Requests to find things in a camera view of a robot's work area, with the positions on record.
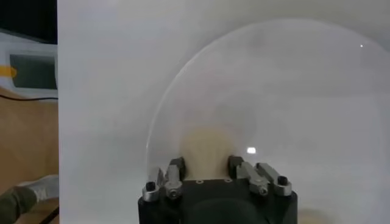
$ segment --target silver bracket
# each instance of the silver bracket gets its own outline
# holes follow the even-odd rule
[[[164,185],[166,196],[171,200],[179,198],[182,195],[182,185],[179,168],[176,165],[169,165]]]
[[[291,182],[287,177],[279,175],[279,173],[267,163],[257,163],[256,171],[259,175],[264,175],[273,185],[276,195],[290,196],[292,193]]]
[[[152,202],[160,198],[160,188],[164,183],[164,175],[160,168],[153,168],[149,172],[147,183],[142,188],[142,198],[144,201]]]
[[[249,180],[249,190],[255,194],[266,196],[268,194],[267,178],[260,176],[248,162],[242,162],[237,167],[238,178],[247,178]]]

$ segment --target clear acrylic dome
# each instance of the clear acrylic dome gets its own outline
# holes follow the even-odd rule
[[[151,126],[148,166],[167,167],[192,130],[223,130],[234,154],[289,177],[305,219],[386,223],[389,86],[389,53],[355,32],[305,19],[249,25],[174,79]]]

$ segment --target wooden surface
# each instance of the wooden surface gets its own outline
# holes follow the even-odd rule
[[[2,88],[0,94],[19,97]],[[58,104],[0,98],[0,193],[23,182],[59,172]],[[37,224],[58,200],[46,201],[17,224]]]

